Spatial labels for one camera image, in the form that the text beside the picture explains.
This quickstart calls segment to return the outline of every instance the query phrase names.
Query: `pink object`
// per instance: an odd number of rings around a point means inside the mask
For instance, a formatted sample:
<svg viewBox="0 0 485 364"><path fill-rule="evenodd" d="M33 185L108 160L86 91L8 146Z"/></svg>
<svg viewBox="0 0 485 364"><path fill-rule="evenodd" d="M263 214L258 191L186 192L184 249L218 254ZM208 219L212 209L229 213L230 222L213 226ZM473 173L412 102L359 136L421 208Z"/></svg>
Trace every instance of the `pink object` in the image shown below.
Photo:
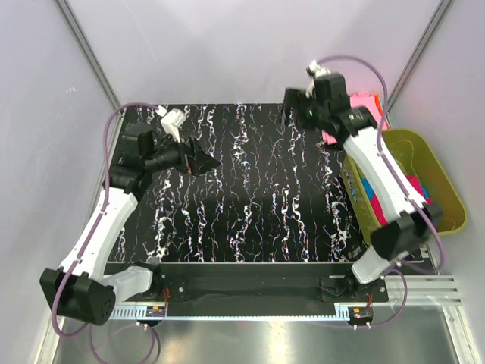
<svg viewBox="0 0 485 364"><path fill-rule="evenodd" d="M424 192L421 189L421 184L419 183L419 179L415 176L406 176L408 178L409 183L414 187L415 190L419 192L426 199L426 203L430 205L433 201L429 197L424 196ZM380 207L379 200L377 199L377 195L371 199L371 207L374 210L374 214L376 215L379 224L382 226L387 225L387 220L384 218L384 213L382 212L382 208Z"/></svg>
<svg viewBox="0 0 485 364"><path fill-rule="evenodd" d="M365 106L369 109L374 119L376 119L377 123L379 123L380 118L382 117L383 110L380 107L380 100L378 95L371 95L370 93L355 93L350 96L350 106L356 108L357 106ZM384 125L384 130L389 129L389 125L386 121ZM328 145L335 144L336 140L333 136L328 135L325 132L322 132L322 136L324 138L324 142Z"/></svg>

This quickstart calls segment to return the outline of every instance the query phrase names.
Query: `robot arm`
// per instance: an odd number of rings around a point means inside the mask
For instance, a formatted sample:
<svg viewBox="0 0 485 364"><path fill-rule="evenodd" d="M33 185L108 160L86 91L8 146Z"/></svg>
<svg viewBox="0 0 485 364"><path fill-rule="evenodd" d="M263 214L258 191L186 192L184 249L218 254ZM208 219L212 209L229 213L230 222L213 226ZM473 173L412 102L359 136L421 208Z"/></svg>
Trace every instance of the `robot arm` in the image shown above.
<svg viewBox="0 0 485 364"><path fill-rule="evenodd" d="M286 126L289 123L294 111L297 127L324 130L335 137L356 161L374 189L389 224L373 232L371 246L352 265L352 279L355 283L369 284L395 261L406 257L410 250L417 249L430 237L430 229L409 202L410 199L416 202L435 226L440 222L443 212L437 204L428 205L425 202L382 142L383 154L409 195L405 196L402 192L377 148L377 122L365 107L351 108L343 76L332 74L316 62L310 64L307 73L312 78L309 88L286 89L282 124Z"/></svg>
<svg viewBox="0 0 485 364"><path fill-rule="evenodd" d="M40 284L48 304L52 308L61 280L73 262L78 261L58 304L59 315L95 325L103 325L110 317L115 305L138 293L162 292L163 279L157 265L138 263L112 276L104 277L109 254L121 229L135 211L145 191L152 183L152 173L176 168L181 173L199 176L220 165L220 162L205 154L196 140L184 143L178 127L185 115L171 111L161 121L168 134L155 147L155 132L147 124L130 125L121 135L120 161L110 168L108 205L102 211L106 191L100 193L98 204L76 246L62 261L59 269L47 268ZM77 255L82 249L99 214L102 218L90 237L82 258Z"/></svg>

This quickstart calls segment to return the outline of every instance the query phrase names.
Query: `black marbled table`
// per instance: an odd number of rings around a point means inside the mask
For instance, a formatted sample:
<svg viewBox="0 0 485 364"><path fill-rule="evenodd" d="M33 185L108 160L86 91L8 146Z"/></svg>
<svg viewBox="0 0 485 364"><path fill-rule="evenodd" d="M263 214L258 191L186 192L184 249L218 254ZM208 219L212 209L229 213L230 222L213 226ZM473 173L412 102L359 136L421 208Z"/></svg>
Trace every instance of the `black marbled table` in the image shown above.
<svg viewBox="0 0 485 364"><path fill-rule="evenodd" d="M319 133L281 129L278 104L165 107L186 112L181 134L198 137L222 167L154 176L109 260L338 262L363 253L339 177L345 154ZM144 108L128 109L123 127L138 121L161 132Z"/></svg>

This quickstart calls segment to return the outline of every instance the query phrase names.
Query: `metal floor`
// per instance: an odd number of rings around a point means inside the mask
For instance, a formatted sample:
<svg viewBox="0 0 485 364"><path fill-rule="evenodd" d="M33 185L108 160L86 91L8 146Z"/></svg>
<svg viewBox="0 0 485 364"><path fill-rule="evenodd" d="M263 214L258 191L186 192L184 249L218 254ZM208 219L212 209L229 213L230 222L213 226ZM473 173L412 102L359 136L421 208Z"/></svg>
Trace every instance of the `metal floor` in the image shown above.
<svg viewBox="0 0 485 364"><path fill-rule="evenodd" d="M376 307L375 322L393 314ZM108 363L140 362L152 342L141 328L111 321L93 328L99 355ZM68 323L72 331L79 323ZM332 322L162 322L156 327L161 353L147 363L159 364L321 364L321 363L458 363L440 308L406 307L384 328L353 331ZM73 340L61 339L54 363L95 364L87 331Z"/></svg>

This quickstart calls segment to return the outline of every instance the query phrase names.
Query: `plastic basket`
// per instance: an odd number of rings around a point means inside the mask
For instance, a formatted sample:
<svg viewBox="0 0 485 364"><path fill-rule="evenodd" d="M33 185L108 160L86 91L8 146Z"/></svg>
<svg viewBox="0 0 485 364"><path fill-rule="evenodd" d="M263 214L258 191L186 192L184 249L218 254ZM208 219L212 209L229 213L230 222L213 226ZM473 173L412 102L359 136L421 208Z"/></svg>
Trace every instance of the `plastic basket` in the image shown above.
<svg viewBox="0 0 485 364"><path fill-rule="evenodd" d="M468 221L463 202L443 170L430 146L419 134L407 129L383 132L384 141L405 175L418 177L430 198L440 204L443 219L438 227L440 236L458 233ZM340 175L360 225L364 241L371 243L371 233L381 227L361 182L365 177L354 160L346 156Z"/></svg>

